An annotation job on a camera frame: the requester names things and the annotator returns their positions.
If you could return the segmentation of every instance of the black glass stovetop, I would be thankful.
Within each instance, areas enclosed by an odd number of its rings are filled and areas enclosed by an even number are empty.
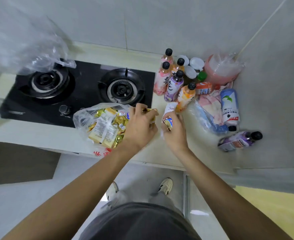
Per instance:
[[[34,76],[33,74],[16,76],[15,84],[1,105],[1,117],[49,125],[75,127],[72,117],[76,111],[82,108],[92,107],[102,102],[112,102],[107,96],[109,85],[125,83],[125,87],[123,84],[118,85],[117,88],[113,87],[117,93],[117,91],[121,92],[124,88],[126,89],[128,82],[130,84],[136,84],[138,88],[136,99],[128,104],[135,106],[137,102],[140,102],[146,104],[148,108],[151,108],[155,79],[154,72],[126,68],[119,69],[118,67],[83,61],[76,61],[76,64],[77,67],[75,69],[67,68],[69,73],[68,86],[64,87],[62,92],[56,91],[53,93],[54,96],[49,96],[49,98],[33,97],[33,91],[30,86],[30,81]]]

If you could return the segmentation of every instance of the purple drink bottle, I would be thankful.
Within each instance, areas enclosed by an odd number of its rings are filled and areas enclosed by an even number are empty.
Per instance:
[[[169,79],[168,87],[164,95],[164,99],[167,102],[172,102],[177,98],[180,88],[184,84],[184,72],[178,70],[174,76]]]
[[[218,148],[224,152],[228,152],[237,148],[250,147],[257,140],[261,139],[262,133],[259,131],[240,131],[232,136],[222,138],[218,143]]]

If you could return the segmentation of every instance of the gray shirt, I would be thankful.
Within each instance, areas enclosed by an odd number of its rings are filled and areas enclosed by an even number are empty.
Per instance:
[[[97,216],[79,240],[197,239],[199,235],[179,213],[166,207],[130,202]]]

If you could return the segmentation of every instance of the stove control knob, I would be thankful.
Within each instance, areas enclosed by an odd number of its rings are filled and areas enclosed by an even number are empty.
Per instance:
[[[69,115],[70,114],[70,107],[68,107],[67,105],[61,105],[59,107],[59,112],[62,115]]]

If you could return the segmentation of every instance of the hand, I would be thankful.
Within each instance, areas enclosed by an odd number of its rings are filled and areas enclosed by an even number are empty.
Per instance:
[[[189,150],[187,143],[186,128],[181,114],[176,114],[175,111],[166,113],[163,118],[171,117],[173,120],[173,127],[171,131],[168,130],[165,123],[161,123],[161,128],[164,132],[164,139],[171,151],[177,156],[179,152]]]
[[[129,122],[126,125],[126,132],[122,142],[127,142],[138,151],[147,145],[158,131],[155,124],[150,127],[153,117],[159,115],[157,109],[143,113],[142,109],[144,108],[147,108],[147,105],[140,103],[136,104],[136,108],[130,108]]]

